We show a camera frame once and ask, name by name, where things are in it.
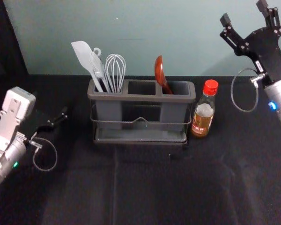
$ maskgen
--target utensil holder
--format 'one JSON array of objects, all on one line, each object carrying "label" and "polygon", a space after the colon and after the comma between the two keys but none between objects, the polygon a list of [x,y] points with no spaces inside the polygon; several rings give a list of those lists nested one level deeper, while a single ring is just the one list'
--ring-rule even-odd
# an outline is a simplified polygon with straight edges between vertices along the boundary
[{"label": "utensil holder", "polygon": [[124,80],[121,93],[98,92],[89,82],[94,141],[184,144],[196,99],[192,82],[171,81],[174,95],[154,80]]}]

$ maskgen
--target black tablecloth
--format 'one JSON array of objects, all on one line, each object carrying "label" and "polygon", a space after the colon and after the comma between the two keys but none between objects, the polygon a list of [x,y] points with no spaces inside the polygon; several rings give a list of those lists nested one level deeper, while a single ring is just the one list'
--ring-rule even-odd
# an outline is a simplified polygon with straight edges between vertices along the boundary
[{"label": "black tablecloth", "polygon": [[[190,80],[200,97],[205,77]],[[57,115],[75,102],[69,120],[50,134],[59,161],[49,173],[32,165],[33,149],[0,185],[0,225],[281,224],[281,125],[260,90],[257,110],[239,112],[231,77],[220,88],[208,137],[187,146],[95,145],[86,76],[0,80],[0,108],[14,85],[37,90],[35,108]],[[254,105],[247,79],[235,87],[242,107]],[[189,152],[170,160],[169,154]]]}]

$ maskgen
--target blue indicator light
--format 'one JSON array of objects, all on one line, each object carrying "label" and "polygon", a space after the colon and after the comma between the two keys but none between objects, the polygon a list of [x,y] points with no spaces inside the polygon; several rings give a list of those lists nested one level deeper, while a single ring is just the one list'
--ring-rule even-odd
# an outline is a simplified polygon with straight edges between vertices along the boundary
[{"label": "blue indicator light", "polygon": [[274,102],[269,102],[268,106],[271,108],[271,110],[276,110],[277,109],[277,105]]}]

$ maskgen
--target red spoon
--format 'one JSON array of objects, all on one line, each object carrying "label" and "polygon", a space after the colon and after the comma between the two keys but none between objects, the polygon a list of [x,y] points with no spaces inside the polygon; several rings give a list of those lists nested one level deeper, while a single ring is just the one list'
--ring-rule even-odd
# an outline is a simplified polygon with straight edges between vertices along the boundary
[{"label": "red spoon", "polygon": [[164,92],[166,94],[172,95],[173,92],[169,87],[169,84],[167,83],[167,80],[165,79],[165,76],[163,74],[163,56],[160,55],[157,57],[155,61],[155,79],[157,83],[159,83],[160,86],[162,86]]}]

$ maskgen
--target blue-green wall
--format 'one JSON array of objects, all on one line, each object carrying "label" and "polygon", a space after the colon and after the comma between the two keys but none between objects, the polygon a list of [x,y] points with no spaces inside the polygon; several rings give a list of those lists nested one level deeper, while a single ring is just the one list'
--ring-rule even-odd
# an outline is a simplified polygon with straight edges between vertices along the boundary
[{"label": "blue-green wall", "polygon": [[[166,75],[234,75],[252,67],[220,38],[228,12],[246,37],[265,21],[257,0],[4,0],[30,74],[87,75],[71,47],[84,40],[105,61],[121,54],[127,75],[154,75],[163,55]],[[281,0],[268,0],[278,7]]]}]

